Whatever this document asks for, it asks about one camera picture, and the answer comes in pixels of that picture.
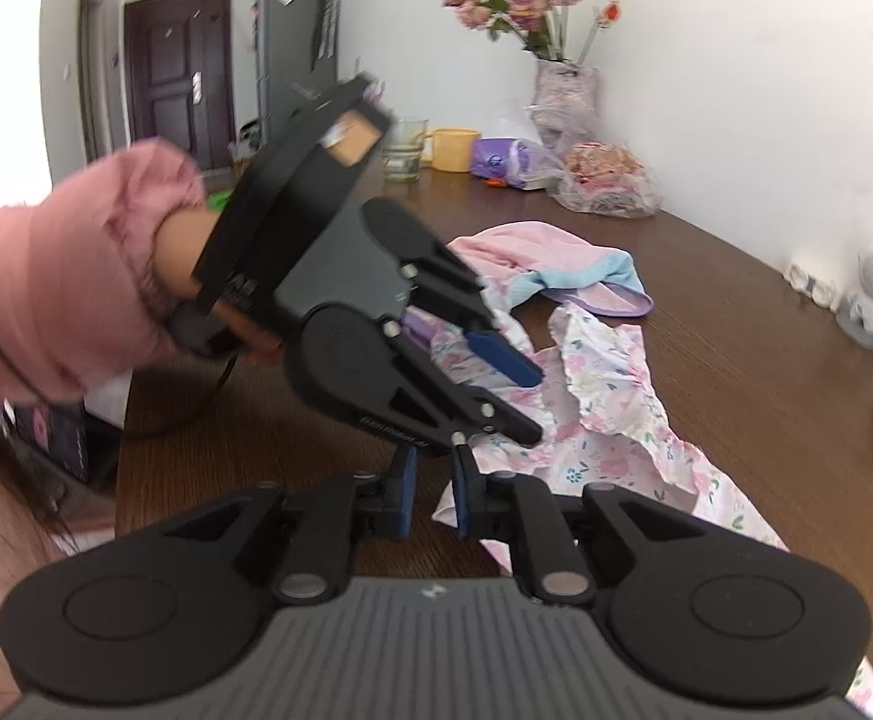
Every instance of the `metal screw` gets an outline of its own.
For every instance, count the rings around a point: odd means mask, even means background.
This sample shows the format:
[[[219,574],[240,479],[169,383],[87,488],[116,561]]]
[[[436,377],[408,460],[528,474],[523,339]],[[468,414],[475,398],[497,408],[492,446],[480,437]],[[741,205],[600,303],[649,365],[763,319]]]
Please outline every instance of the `metal screw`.
[[[287,598],[305,600],[326,592],[326,580],[318,574],[290,574],[280,584],[280,592]]]
[[[550,595],[571,597],[582,595],[590,589],[590,581],[575,571],[553,571],[543,577],[540,586]]]

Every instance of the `black cable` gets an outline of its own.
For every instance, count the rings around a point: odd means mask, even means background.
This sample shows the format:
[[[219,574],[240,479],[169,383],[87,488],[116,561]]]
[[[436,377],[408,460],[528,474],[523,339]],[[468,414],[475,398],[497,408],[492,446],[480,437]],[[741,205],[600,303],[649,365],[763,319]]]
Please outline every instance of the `black cable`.
[[[25,374],[19,369],[15,362],[10,358],[10,356],[3,350],[3,347],[0,346],[0,359],[3,362],[3,365],[6,365],[9,368],[10,373],[16,376],[17,379],[25,386],[29,391],[36,395],[36,399],[43,403],[46,407],[52,406],[53,401],[46,396],[44,391],[42,391],[39,386],[33,384]],[[131,442],[140,442],[141,440],[152,440],[159,439],[160,437],[164,437],[169,435],[170,433],[175,433],[177,430],[181,430],[193,421],[198,418],[198,416],[202,415],[202,413],[209,407],[209,404],[212,403],[212,399],[217,397],[219,391],[223,389],[223,386],[226,384],[228,379],[230,378],[230,374],[233,373],[233,368],[236,367],[236,355],[233,355],[227,362],[226,367],[223,369],[222,374],[217,379],[215,384],[209,389],[206,396],[201,400],[196,407],[189,410],[188,413],[180,416],[180,418],[169,421],[166,425],[161,425],[158,428],[154,428],[153,430],[141,430],[141,431],[130,431],[124,430],[122,431],[122,438],[124,440],[130,440]],[[63,418],[70,420],[70,422],[76,423],[80,428],[83,427],[83,422],[78,416],[72,415],[69,412],[65,412],[64,410],[59,410],[58,415],[63,416]]]

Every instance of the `ridged gray grip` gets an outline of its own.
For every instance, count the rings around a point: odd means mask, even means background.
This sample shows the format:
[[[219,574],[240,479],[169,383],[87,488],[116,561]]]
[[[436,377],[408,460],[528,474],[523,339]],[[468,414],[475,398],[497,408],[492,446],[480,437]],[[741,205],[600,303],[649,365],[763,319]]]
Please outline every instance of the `ridged gray grip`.
[[[862,720],[842,699],[715,709],[633,673],[589,615],[509,579],[359,577],[326,605],[279,613],[232,672],[152,707],[27,696],[7,720]]]

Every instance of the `pink floral cloth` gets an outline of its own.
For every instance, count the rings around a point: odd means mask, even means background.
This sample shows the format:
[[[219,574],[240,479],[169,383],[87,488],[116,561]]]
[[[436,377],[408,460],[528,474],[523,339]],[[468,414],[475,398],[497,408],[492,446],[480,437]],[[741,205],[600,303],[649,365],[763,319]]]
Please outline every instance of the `pink floral cloth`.
[[[483,472],[510,469],[532,474],[564,495],[581,494],[589,482],[612,482],[785,549],[733,480],[670,429],[650,381],[639,327],[614,329],[567,303],[550,317],[556,346],[535,351],[523,327],[508,314],[511,280],[486,274],[484,278],[484,296],[500,330],[543,368],[545,379],[533,389],[517,388],[473,356],[457,330],[436,327],[430,353],[454,381],[485,386],[543,426],[543,440],[531,449],[504,437],[475,437],[473,454]],[[433,517],[455,524],[450,488]],[[484,545],[504,569],[509,568],[504,544]],[[868,661],[860,665],[849,699],[873,717],[873,668]]]

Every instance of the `brown door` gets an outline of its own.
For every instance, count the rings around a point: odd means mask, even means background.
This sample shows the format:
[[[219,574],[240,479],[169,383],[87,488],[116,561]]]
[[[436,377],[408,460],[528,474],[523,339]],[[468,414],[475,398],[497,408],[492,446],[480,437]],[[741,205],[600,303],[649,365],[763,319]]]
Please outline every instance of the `brown door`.
[[[125,34],[133,140],[159,135],[203,170],[230,167],[230,0],[131,2]]]

